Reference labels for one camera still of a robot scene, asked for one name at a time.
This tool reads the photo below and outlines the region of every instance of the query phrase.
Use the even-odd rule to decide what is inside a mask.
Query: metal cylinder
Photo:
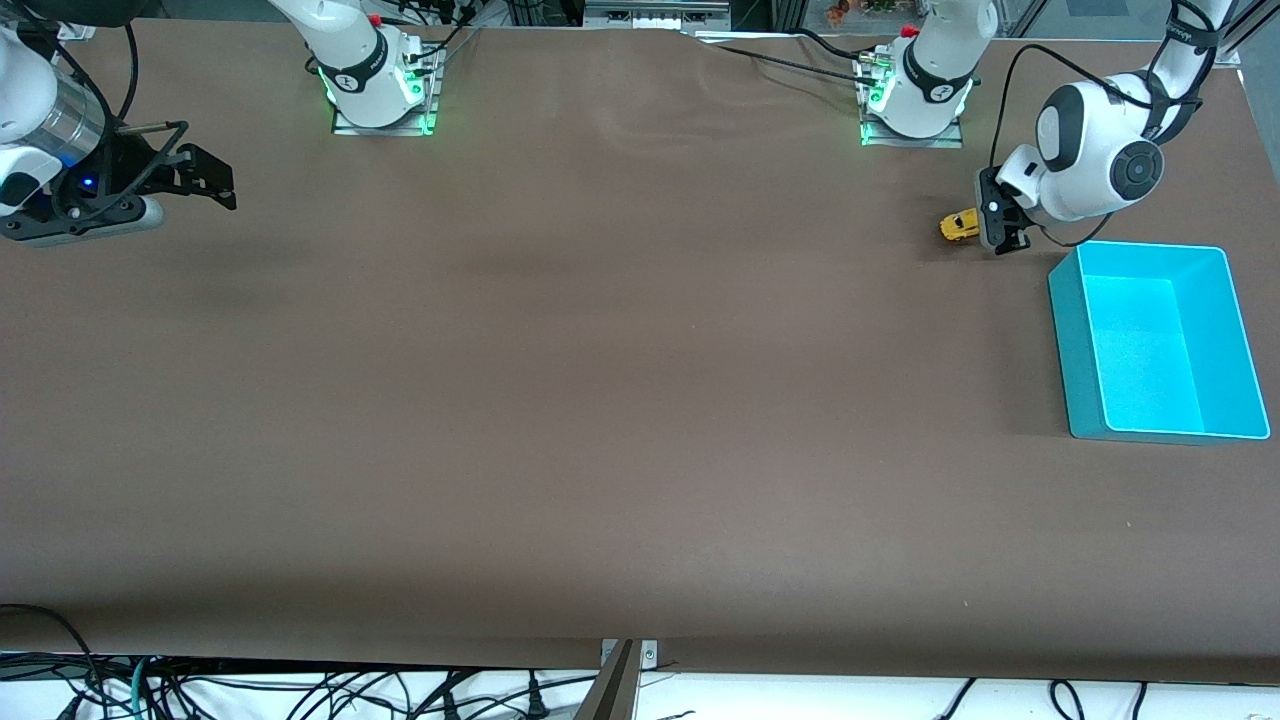
[[[93,92],[67,73],[54,68],[58,99],[45,122],[27,133],[22,142],[49,152],[72,167],[88,156],[102,140],[106,117]]]

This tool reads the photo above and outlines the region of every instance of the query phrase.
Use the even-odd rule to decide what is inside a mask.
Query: yellow toy car
[[[947,242],[960,242],[961,240],[978,237],[978,209],[969,208],[954,215],[947,215],[938,223],[938,228]]]

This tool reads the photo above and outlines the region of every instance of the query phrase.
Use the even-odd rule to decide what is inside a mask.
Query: plug
[[[444,720],[462,720],[458,715],[458,703],[453,700],[453,691],[444,693]]]
[[[79,705],[84,700],[83,694],[77,694],[72,698],[67,707],[58,714],[58,720],[76,720],[76,714],[79,712]]]
[[[547,703],[543,702],[543,689],[538,685],[538,675],[532,670],[529,671],[529,712],[525,714],[529,720],[543,720],[550,715],[552,711],[547,710]]]

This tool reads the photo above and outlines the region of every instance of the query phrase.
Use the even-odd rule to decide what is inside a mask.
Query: brown table surface
[[[922,151],[672,32],[486,31],[417,140],[332,137],[288,26],[138,37],[131,119],[189,120],[241,208],[0,243],[6,601],[118,652],[1280,679],[1280,443],[1073,439],[1064,251],[937,236],[1015,44]],[[119,97],[120,35],[77,53]],[[1069,79],[1025,58],[1002,155]],[[1236,73],[1204,96],[1105,234],[1226,249],[1275,391],[1280,193]],[[31,646],[68,647],[0,623]]]

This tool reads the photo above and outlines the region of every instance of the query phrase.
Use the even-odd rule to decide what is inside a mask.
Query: blue storage box
[[[1048,290],[1073,436],[1271,436],[1221,249],[1091,241],[1053,268]]]

